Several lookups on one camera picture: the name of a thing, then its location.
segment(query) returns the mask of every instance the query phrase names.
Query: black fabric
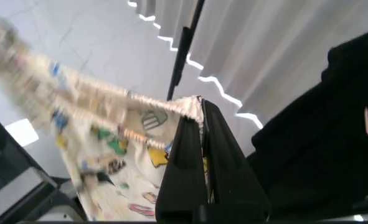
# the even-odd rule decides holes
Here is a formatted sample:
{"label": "black fabric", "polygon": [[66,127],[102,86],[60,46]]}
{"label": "black fabric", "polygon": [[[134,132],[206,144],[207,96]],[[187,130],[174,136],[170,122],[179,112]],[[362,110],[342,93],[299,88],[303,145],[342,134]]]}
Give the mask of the black fabric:
{"label": "black fabric", "polygon": [[272,218],[319,219],[368,194],[368,33],[328,53],[322,82],[252,138]]}

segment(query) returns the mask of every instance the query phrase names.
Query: floor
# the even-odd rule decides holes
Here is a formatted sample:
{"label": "floor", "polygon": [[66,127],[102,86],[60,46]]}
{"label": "floor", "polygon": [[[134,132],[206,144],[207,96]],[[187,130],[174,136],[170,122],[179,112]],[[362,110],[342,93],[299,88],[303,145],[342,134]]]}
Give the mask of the floor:
{"label": "floor", "polygon": [[[85,74],[154,98],[165,99],[176,53],[158,38],[158,28],[135,13],[127,0],[0,0],[0,15],[37,51]],[[258,131],[251,120],[234,116],[237,106],[217,86],[200,82],[186,65],[174,98],[201,95],[222,111],[245,155]],[[25,118],[0,91],[0,122]],[[36,130],[39,140],[25,149],[50,174],[68,177],[54,139]]]}

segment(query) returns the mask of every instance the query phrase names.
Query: curtain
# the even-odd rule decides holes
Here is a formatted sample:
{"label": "curtain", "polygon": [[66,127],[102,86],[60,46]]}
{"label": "curtain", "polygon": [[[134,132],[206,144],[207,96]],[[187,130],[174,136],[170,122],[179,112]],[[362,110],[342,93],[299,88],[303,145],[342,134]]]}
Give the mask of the curtain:
{"label": "curtain", "polygon": [[[196,6],[131,2],[154,16],[173,48]],[[188,62],[202,70],[199,80],[220,83],[238,115],[255,114],[265,124],[320,82],[330,48],[367,31],[368,0],[205,0]]]}

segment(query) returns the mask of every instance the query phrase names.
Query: pink print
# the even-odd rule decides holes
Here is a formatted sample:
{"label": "pink print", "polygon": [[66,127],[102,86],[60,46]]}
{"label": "pink print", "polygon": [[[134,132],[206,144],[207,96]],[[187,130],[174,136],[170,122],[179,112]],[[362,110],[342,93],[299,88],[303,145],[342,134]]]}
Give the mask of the pink print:
{"label": "pink print", "polygon": [[141,215],[144,216],[154,216],[154,211],[152,210],[152,208],[149,208],[147,206],[142,206],[142,205],[138,205],[138,204],[128,204],[128,208],[133,211],[133,212],[138,212]]}

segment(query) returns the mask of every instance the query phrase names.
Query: marble floor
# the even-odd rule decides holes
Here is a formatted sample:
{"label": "marble floor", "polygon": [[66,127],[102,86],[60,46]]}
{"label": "marble floor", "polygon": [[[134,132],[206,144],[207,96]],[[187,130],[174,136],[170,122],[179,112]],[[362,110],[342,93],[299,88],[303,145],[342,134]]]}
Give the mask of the marble floor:
{"label": "marble floor", "polygon": [[[0,15],[21,37],[49,57],[123,88],[165,99],[176,53],[158,38],[158,28],[144,21],[127,0],[0,0]],[[253,121],[235,117],[237,106],[221,97],[212,83],[197,79],[200,70],[186,65],[174,98],[201,95],[215,103],[245,155],[254,148]],[[0,91],[0,122],[25,118]],[[50,174],[67,171],[49,134],[37,130],[39,140],[25,149]]]}

